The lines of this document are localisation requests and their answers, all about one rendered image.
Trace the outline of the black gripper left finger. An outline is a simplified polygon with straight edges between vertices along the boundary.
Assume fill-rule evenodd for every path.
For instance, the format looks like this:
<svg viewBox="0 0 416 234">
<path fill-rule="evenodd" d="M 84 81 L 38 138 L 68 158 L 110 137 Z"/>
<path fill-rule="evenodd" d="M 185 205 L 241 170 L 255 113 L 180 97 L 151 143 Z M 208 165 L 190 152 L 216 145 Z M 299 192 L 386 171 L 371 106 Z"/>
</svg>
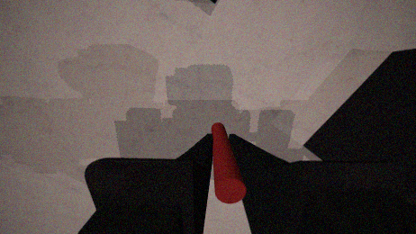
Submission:
<svg viewBox="0 0 416 234">
<path fill-rule="evenodd" d="M 96 210 L 104 203 L 177 206 L 183 234 L 203 234 L 212 164 L 208 133 L 176 159 L 97 159 L 86 167 L 85 179 Z"/>
</svg>

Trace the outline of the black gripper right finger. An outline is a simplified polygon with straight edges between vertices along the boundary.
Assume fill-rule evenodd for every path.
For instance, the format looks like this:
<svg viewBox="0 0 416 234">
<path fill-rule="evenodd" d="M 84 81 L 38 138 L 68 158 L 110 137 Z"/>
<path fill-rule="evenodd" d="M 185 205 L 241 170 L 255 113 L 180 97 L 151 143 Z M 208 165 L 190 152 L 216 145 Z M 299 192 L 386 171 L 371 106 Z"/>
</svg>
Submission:
<svg viewBox="0 0 416 234">
<path fill-rule="evenodd" d="M 298 160 L 288 163 L 229 135 L 247 192 L 242 199 L 251 234 L 296 234 L 315 191 L 389 191 L 398 194 L 403 167 L 387 161 Z"/>
</svg>

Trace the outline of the dark red peg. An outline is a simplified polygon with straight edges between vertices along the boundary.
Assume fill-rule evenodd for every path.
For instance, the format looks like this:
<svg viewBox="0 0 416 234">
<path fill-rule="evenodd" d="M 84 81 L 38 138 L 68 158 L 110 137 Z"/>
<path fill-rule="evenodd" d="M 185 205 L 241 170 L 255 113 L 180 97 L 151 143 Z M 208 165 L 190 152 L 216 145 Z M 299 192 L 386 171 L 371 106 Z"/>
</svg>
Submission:
<svg viewBox="0 0 416 234">
<path fill-rule="evenodd" d="M 244 198 L 247 189 L 224 125 L 216 122 L 212 135 L 215 195 L 223 203 L 237 203 Z"/>
</svg>

